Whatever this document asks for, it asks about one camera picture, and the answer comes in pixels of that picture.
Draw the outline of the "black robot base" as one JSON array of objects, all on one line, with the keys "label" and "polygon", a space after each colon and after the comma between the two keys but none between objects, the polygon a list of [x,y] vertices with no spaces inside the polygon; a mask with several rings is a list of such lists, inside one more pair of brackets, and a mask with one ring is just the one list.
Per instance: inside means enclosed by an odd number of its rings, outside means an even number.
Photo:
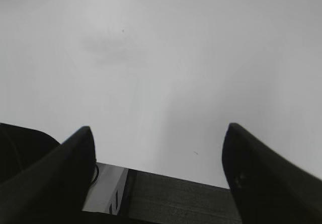
[{"label": "black robot base", "polygon": [[1,123],[1,183],[49,154],[59,142],[38,130]]}]

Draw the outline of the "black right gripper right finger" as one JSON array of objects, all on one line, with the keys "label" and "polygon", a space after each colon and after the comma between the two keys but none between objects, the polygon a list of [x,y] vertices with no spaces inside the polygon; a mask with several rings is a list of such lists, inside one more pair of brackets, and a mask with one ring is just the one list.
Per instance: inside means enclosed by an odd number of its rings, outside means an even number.
[{"label": "black right gripper right finger", "polygon": [[241,125],[229,124],[221,159],[242,223],[321,223],[321,180]]}]

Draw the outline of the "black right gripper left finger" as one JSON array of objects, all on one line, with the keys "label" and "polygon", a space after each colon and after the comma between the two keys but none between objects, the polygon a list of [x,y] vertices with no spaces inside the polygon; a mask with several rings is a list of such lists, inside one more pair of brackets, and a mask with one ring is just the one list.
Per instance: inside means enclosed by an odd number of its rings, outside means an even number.
[{"label": "black right gripper left finger", "polygon": [[93,134],[83,126],[1,183],[1,223],[79,223],[95,166]]}]

